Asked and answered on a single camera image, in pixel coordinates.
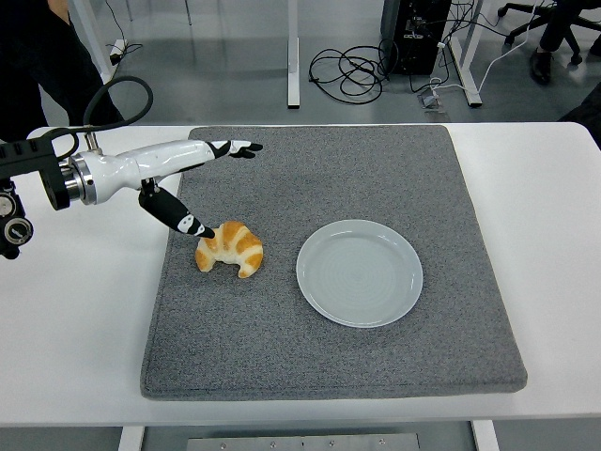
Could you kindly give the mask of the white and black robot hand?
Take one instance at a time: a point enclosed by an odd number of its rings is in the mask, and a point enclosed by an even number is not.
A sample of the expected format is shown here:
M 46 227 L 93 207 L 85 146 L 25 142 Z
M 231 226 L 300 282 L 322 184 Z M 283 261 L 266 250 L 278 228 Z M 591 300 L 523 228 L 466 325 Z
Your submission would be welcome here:
M 84 179 L 81 198 L 86 205 L 104 203 L 119 190 L 130 188 L 139 192 L 142 209 L 164 225 L 182 234 L 212 239 L 215 232 L 158 182 L 223 156 L 250 159 L 262 148 L 257 143 L 240 140 L 177 140 L 116 156 L 87 151 L 74 158 L 73 163 Z

